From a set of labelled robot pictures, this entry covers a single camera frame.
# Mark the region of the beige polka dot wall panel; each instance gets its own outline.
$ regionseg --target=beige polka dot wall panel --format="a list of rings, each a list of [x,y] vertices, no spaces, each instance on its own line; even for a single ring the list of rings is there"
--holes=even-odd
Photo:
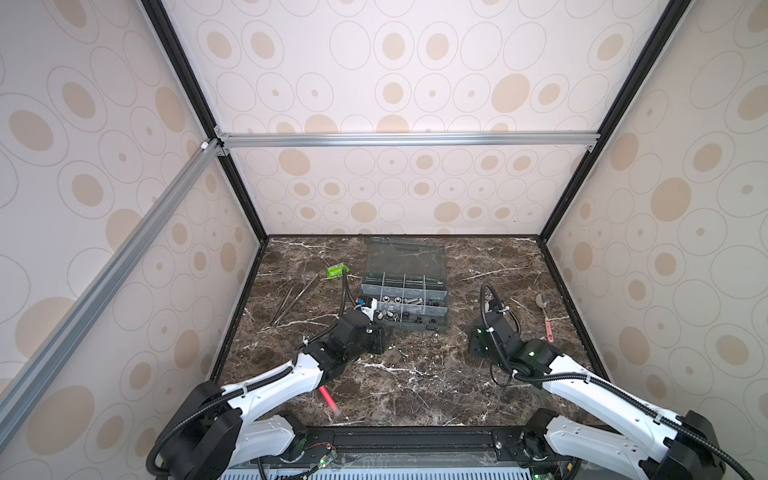
[[[755,478],[768,471],[766,70],[768,2],[700,2],[549,244],[613,380],[705,415]]]
[[[0,391],[201,142],[138,7],[3,2]]]
[[[256,256],[224,178],[203,172],[0,455],[1,480],[153,478],[147,453],[210,374]]]
[[[666,0],[173,0],[235,133],[596,129]]]
[[[538,234],[584,145],[233,149],[268,233]]]

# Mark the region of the brown marble surface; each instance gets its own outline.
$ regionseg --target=brown marble surface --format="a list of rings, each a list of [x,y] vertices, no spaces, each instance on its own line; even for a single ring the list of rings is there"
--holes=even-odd
[[[539,407],[573,420],[590,422],[583,410],[560,397],[544,398],[529,385],[501,388],[491,381],[488,360],[468,354],[467,332],[479,320],[481,281],[496,287],[521,322],[522,337],[544,339],[544,314],[537,293],[549,300],[554,342],[581,365],[586,352],[574,331],[544,259],[533,240],[509,237],[441,237],[448,275],[449,322],[446,331],[395,330],[389,349],[380,356],[364,355],[326,388],[340,408],[334,415],[322,396],[307,393],[283,404],[306,425],[522,425]],[[239,382],[286,362],[304,336],[326,328],[335,319],[341,279],[326,280],[325,268],[340,262],[350,268],[349,287],[359,293],[366,264],[365,237],[275,238],[270,241],[247,303],[222,384]],[[277,325],[268,326],[285,296],[289,302],[315,273],[315,286]],[[496,378],[506,376],[495,369]]]

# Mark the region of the black cable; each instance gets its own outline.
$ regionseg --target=black cable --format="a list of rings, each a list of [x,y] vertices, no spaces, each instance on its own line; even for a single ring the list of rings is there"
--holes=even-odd
[[[349,290],[349,280],[346,278],[347,272],[349,272],[348,268],[342,269],[342,278],[341,278],[342,287],[344,288],[346,295],[349,297],[349,301],[351,301],[352,303],[355,303],[355,300],[354,300],[355,297],[354,295],[352,295],[352,292]]]
[[[573,457],[571,464],[573,465],[573,468],[571,468],[567,474],[563,473],[560,480],[574,480],[574,478],[576,478],[576,474],[581,470],[581,458]]]
[[[491,371],[491,380],[493,380],[493,383],[495,383],[496,385],[498,385],[498,386],[500,386],[502,388],[507,388],[507,387],[511,386],[512,385],[512,375],[509,376],[509,378],[507,379],[506,383],[499,383],[498,380],[496,380],[496,377],[494,377],[494,375],[493,375],[493,365],[495,365],[495,364],[493,362],[491,362],[491,365],[490,365],[490,368],[489,368],[489,370]]]
[[[264,465],[261,463],[261,457],[258,458],[257,463],[259,464],[259,475],[261,475],[261,480],[266,480],[266,473],[264,472]]]
[[[260,389],[263,386],[267,386],[272,382],[276,382],[277,380],[280,380],[288,376],[292,371],[293,371],[293,366],[288,366],[285,369],[279,371],[278,373],[272,376],[266,377],[265,379],[261,379],[258,382],[251,383],[250,385],[246,386],[246,390],[248,392],[251,392],[255,389]],[[157,441],[154,443],[154,447],[152,447],[152,449],[149,451],[149,454],[147,455],[147,461],[146,461],[147,472],[149,472],[150,475],[155,475],[155,476],[164,476],[164,477],[170,476],[169,469],[158,467],[157,464],[155,463],[155,461],[157,460],[157,455],[160,453],[160,450],[165,446],[165,444],[168,443],[168,440],[170,440],[177,433],[184,430],[184,428],[186,428],[197,417],[241,395],[243,395],[243,390],[238,389],[233,392],[229,392],[226,395],[221,396],[215,400],[212,400],[209,403],[203,404],[195,413],[189,415],[184,420],[181,420],[180,422],[178,422],[176,425],[173,426],[173,428],[169,429],[165,435],[158,438]]]
[[[496,301],[496,303],[501,306],[502,302],[498,298],[498,293],[496,293],[496,289],[493,288],[493,285],[491,285],[488,282],[483,282],[482,286],[480,286],[480,317],[482,318],[482,324],[485,327],[485,331],[488,332],[489,336],[491,337],[491,343],[493,343],[493,348],[496,351],[496,354],[498,355],[498,358],[502,361],[501,368],[508,374],[512,374],[512,372],[515,370],[515,368],[524,373],[531,373],[530,369],[522,365],[521,363],[515,362],[515,368],[512,367],[512,362],[507,358],[507,355],[504,353],[504,350],[502,349],[502,341],[500,338],[498,338],[498,333],[495,330],[491,330],[491,327],[488,325],[488,318],[485,316],[485,292],[490,291],[491,295],[493,296],[493,299]]]
[[[509,313],[509,316],[511,316],[515,321],[515,328],[518,329],[518,335],[520,335],[520,320],[518,320],[518,317],[511,310],[509,310],[507,313]]]
[[[606,382],[605,380],[597,376],[591,376],[585,373],[569,372],[569,373],[554,373],[552,375],[546,375],[546,376],[521,376],[519,374],[515,374],[515,378],[522,382],[528,382],[534,385],[541,385],[543,382],[557,382],[558,380],[589,379],[590,382],[594,383],[597,386],[602,387],[603,389],[606,389],[608,392],[613,393],[620,399],[632,405],[634,408],[640,410],[645,415],[653,417],[654,419],[657,417],[656,410],[653,410],[651,407],[646,406],[642,402],[639,402],[638,400],[630,396],[628,393],[626,393],[624,390],[616,387],[613,383]],[[750,475],[750,473],[743,466],[741,466],[741,464],[737,462],[734,457],[728,455],[726,452],[724,452],[719,447],[709,442],[703,436],[697,434],[696,432],[693,432],[692,430],[687,429],[682,425],[677,424],[676,422],[673,422],[667,417],[662,416],[658,420],[659,420],[659,423],[666,425],[669,428],[673,429],[674,431],[688,437],[689,440],[693,441],[694,443],[697,443],[699,446],[705,448],[712,454],[723,459],[723,461],[726,462],[737,474],[739,474],[741,478],[744,478],[744,480],[754,480],[754,477]]]
[[[342,267],[341,272],[341,306],[339,307],[339,318],[344,314],[344,307],[346,306],[346,289],[344,288],[346,269]]]

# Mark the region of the robotic arm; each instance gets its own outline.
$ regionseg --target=robotic arm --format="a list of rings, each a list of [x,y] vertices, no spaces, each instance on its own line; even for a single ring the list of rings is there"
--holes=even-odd
[[[488,303],[486,290],[494,297]],[[645,402],[587,371],[549,342],[522,340],[519,322],[487,283],[480,300],[486,307],[470,336],[471,354],[489,357],[511,378],[567,399],[619,432],[581,425],[539,409],[519,439],[533,462],[554,452],[588,460],[633,480],[720,480],[728,464],[742,478],[752,478],[720,449],[712,424],[703,416],[689,411],[683,417]],[[517,331],[507,322],[507,312]]]
[[[265,455],[298,458],[306,442],[299,420],[289,413],[258,418],[335,379],[363,353],[383,353],[390,331],[372,324],[373,309],[344,313],[306,341],[291,361],[269,372],[223,388],[212,382],[195,387],[160,433],[147,456],[147,470],[176,480],[208,480]],[[157,467],[158,454],[168,469]]]
[[[490,358],[517,380],[575,403],[619,432],[539,409],[516,439],[532,464],[557,453],[633,480],[721,480],[727,463],[742,478],[752,478],[720,450],[711,423],[701,415],[688,412],[682,417],[645,402],[588,372],[552,344],[522,340],[519,327],[514,331],[506,316],[515,323],[517,319],[505,313],[508,309],[488,284],[481,289],[481,305],[486,287],[496,298],[482,309],[482,322],[470,336],[470,353]],[[383,353],[390,331],[373,324],[376,307],[376,299],[362,296],[357,310],[341,315],[328,330],[305,341],[291,361],[269,372],[223,388],[212,382],[195,387],[147,456],[147,470],[176,480],[213,480],[229,466],[265,455],[287,462],[298,459],[306,427],[286,412],[259,418],[335,379],[363,353]],[[157,467],[158,455],[168,469]],[[317,468],[332,460],[322,458]]]

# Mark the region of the green box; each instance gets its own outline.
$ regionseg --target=green box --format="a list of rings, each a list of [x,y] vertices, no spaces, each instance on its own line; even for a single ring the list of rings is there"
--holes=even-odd
[[[343,269],[346,269],[346,271],[349,272],[349,267],[345,265],[344,262],[338,263],[334,266],[329,266],[326,269],[326,272],[328,273],[328,278],[335,278],[337,276],[341,276]]]

